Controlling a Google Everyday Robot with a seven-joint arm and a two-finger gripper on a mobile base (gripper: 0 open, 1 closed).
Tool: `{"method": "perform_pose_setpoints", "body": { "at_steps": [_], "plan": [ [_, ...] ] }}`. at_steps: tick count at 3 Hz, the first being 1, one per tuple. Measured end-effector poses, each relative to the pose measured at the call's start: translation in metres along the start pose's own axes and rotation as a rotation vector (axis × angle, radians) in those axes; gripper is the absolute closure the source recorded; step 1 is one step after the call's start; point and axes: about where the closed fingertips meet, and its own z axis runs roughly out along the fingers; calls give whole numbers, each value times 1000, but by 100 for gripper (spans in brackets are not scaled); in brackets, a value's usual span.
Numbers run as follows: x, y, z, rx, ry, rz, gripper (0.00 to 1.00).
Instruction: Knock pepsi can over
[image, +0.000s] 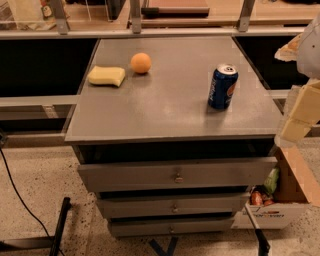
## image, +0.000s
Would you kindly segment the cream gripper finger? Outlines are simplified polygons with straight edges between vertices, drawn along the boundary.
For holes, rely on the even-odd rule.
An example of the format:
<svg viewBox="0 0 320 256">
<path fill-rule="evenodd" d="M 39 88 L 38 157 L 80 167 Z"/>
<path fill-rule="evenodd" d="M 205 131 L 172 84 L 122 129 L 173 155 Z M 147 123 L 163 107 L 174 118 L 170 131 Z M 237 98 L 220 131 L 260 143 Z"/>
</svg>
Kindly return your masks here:
<svg viewBox="0 0 320 256">
<path fill-rule="evenodd" d="M 320 81 L 303 85 L 280 133 L 286 141 L 297 142 L 320 121 Z"/>
<path fill-rule="evenodd" d="M 298 47 L 301 39 L 301 34 L 295 36 L 292 40 L 290 40 L 287 44 L 279 48 L 274 57 L 280 61 L 296 61 L 298 54 Z"/>
</svg>

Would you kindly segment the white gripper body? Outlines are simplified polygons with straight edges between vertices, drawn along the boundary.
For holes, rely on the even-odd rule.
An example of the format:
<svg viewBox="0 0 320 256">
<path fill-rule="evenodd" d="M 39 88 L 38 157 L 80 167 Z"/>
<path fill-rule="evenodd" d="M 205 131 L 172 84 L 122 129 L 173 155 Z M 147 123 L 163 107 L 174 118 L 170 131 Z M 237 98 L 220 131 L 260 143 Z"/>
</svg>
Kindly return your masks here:
<svg viewBox="0 0 320 256">
<path fill-rule="evenodd" d="M 305 28 L 301 35 L 297 70 L 312 79 L 320 79 L 320 14 Z"/>
</svg>

